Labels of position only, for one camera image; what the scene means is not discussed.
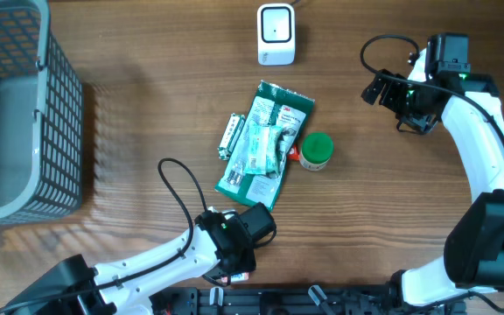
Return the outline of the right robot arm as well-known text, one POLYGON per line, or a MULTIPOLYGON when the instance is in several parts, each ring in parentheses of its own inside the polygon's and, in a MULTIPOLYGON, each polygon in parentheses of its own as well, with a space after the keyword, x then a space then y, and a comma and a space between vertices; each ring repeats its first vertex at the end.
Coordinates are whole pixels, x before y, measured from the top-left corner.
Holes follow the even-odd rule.
POLYGON ((424 310, 504 291, 504 121, 493 78, 418 71, 404 78, 382 69, 361 97, 390 109, 399 123, 419 134, 442 123, 471 190, 471 205, 447 236, 443 254, 401 272, 401 301, 424 310))

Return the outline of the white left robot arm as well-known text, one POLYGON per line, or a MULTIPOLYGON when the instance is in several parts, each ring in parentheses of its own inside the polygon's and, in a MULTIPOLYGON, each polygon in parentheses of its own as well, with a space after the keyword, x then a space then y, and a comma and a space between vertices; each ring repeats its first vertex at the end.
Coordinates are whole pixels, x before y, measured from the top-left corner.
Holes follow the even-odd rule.
POLYGON ((207 210, 179 237, 130 258, 88 266, 74 255, 59 262, 0 314, 150 314, 151 296, 174 284, 255 270, 259 241, 276 227, 260 205, 244 213, 207 210))

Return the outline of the red white snack packet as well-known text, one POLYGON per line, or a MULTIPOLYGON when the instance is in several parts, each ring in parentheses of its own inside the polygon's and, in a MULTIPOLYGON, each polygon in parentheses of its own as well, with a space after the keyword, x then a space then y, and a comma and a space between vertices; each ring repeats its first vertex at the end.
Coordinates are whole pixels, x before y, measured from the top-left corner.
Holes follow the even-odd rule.
POLYGON ((220 281, 225 285, 229 285, 232 283, 246 282, 248 280, 249 280, 249 273, 248 272, 233 274, 232 276, 222 276, 220 278, 220 281))

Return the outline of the red coffee stick sachet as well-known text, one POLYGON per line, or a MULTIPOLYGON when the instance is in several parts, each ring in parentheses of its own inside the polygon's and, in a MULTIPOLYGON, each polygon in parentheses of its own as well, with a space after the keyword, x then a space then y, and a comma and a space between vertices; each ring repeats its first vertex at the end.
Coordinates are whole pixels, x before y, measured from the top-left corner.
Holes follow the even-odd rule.
POLYGON ((299 151, 298 151, 298 147, 293 144, 292 147, 290 148, 288 154, 287 154, 287 158, 289 160, 293 160, 293 161, 299 161, 300 158, 299 158, 299 151))

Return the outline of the green lid jar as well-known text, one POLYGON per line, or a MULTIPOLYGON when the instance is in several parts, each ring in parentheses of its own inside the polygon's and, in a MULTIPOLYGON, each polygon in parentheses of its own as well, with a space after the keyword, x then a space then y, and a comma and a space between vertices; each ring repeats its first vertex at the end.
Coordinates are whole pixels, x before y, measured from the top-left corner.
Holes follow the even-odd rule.
POLYGON ((300 147, 299 163, 308 171, 320 171, 326 167, 333 151, 333 140, 326 133, 313 132, 300 147))

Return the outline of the light green tissue pack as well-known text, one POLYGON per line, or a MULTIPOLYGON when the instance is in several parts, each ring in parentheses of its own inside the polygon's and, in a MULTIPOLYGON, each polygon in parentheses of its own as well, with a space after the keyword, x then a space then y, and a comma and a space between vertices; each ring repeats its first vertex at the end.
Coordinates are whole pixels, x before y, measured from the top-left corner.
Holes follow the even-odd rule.
POLYGON ((248 129, 248 151, 245 174, 280 174, 277 144, 283 128, 276 125, 261 125, 252 122, 248 129))

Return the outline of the green white gum pack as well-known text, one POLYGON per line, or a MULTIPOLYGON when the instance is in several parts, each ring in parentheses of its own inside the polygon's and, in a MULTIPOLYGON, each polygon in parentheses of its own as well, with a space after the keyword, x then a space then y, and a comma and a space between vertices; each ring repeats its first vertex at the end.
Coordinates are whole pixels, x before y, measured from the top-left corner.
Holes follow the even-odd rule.
POLYGON ((220 144, 218 146, 219 159, 228 161, 232 155, 238 138, 242 133, 244 124, 246 122, 245 115, 233 113, 228 121, 227 126, 223 132, 220 144))

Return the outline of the green 3M sponge pack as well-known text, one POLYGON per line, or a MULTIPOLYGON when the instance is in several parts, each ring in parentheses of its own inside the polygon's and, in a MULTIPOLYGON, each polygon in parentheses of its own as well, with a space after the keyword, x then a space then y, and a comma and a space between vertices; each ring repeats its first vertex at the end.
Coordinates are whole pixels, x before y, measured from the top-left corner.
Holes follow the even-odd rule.
POLYGON ((261 81, 248 115, 241 124, 241 133, 235 139, 226 170, 215 190, 243 205, 253 206, 261 202, 272 210, 286 175, 287 154, 303 131, 314 105, 315 101, 311 98, 261 81), (258 160, 248 157, 249 127, 253 123, 282 129, 276 145, 277 171, 265 175, 245 172, 247 165, 260 164, 258 160))

